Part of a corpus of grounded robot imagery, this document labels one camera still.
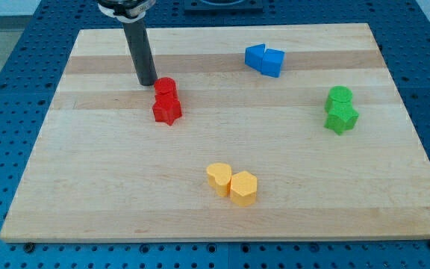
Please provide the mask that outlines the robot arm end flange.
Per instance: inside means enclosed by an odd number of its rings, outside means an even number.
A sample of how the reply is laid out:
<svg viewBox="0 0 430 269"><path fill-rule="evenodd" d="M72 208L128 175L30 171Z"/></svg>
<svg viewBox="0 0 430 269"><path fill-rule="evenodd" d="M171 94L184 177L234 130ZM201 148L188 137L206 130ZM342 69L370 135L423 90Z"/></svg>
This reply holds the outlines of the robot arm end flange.
<svg viewBox="0 0 430 269"><path fill-rule="evenodd" d="M132 23L145 17L156 0L97 0L99 10L106 16L123 23Z"/></svg>

